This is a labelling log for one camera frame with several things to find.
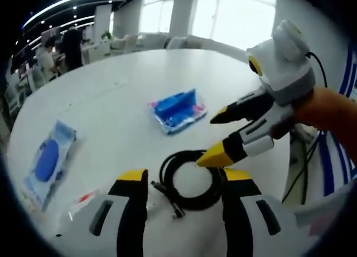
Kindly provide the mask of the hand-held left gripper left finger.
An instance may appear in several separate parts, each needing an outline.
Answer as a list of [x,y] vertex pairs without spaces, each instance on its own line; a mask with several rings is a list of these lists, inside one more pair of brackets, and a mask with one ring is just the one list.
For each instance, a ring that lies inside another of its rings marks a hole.
[[148,171],[124,172],[109,192],[75,214],[69,231],[70,256],[143,256]]

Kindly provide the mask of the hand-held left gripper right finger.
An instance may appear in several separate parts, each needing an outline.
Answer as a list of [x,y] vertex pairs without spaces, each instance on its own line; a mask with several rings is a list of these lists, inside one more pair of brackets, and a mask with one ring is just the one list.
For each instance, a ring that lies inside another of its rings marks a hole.
[[310,246],[296,215],[276,198],[261,194],[250,175],[223,170],[223,220],[228,256],[303,256]]

